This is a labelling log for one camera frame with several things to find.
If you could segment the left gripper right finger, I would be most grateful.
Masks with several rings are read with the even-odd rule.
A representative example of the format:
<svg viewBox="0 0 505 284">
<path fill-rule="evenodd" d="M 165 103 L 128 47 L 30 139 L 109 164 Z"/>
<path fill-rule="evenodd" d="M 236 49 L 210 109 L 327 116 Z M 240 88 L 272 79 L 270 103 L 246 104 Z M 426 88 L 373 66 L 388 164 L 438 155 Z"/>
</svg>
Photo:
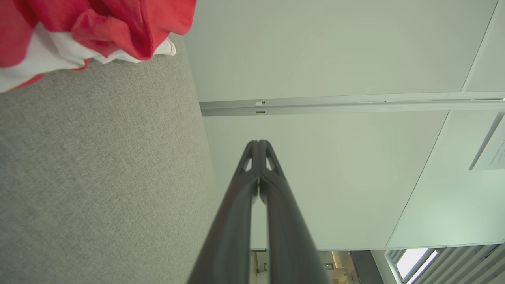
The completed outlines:
<svg viewBox="0 0 505 284">
<path fill-rule="evenodd" d="M 267 140 L 260 140 L 260 198 L 267 207 L 270 283 L 328 284 L 309 229 Z"/>
</svg>

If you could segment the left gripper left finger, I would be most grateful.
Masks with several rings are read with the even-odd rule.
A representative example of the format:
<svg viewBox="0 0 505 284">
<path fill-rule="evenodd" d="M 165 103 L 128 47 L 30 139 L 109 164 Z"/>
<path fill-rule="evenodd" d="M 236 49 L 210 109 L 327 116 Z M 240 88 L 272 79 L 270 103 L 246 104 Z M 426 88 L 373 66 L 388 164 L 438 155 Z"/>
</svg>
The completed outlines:
<svg viewBox="0 0 505 284">
<path fill-rule="evenodd" d="M 245 147 L 197 257 L 189 284 L 249 282 L 251 207 L 257 195 L 259 142 Z"/>
</svg>

